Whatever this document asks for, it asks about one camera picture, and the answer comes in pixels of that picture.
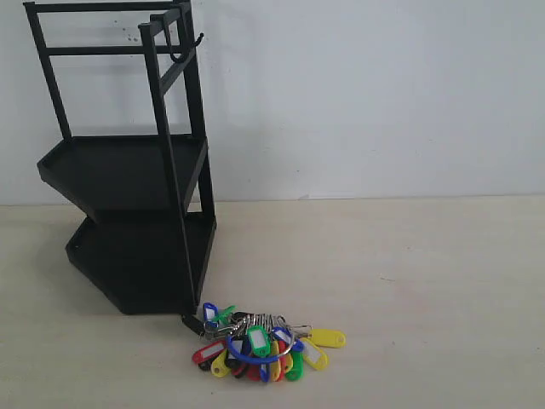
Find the black two-tier metal rack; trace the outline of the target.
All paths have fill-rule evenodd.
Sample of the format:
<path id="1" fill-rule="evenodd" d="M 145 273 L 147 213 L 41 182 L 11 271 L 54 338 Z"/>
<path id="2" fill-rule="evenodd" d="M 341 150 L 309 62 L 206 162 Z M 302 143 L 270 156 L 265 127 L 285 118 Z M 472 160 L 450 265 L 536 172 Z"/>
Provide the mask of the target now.
<path id="1" fill-rule="evenodd" d="M 216 218 L 197 48 L 180 45 L 174 1 L 27 2 L 26 17 L 61 140 L 37 163 L 41 179 L 85 218 L 66 244 L 70 263 L 123 314 L 193 314 Z M 43 14 L 146 11 L 135 46 L 51 47 Z M 51 60 L 140 55 L 146 64 L 152 135 L 74 136 Z"/>

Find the colourful key tag bunch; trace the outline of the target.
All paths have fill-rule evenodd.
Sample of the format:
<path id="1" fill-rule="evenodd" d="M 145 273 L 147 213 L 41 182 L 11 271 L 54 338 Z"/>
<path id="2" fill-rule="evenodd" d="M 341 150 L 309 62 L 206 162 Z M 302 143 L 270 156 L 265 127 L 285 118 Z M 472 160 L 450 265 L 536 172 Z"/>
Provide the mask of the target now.
<path id="1" fill-rule="evenodd" d="M 276 383 L 300 380 L 305 366 L 323 371 L 329 366 L 326 349 L 347 344 L 344 332 L 311 325 L 291 325 L 282 315 L 219 309 L 202 305 L 201 315 L 182 314 L 182 323 L 205 341 L 192 363 L 214 377 L 248 378 Z"/>

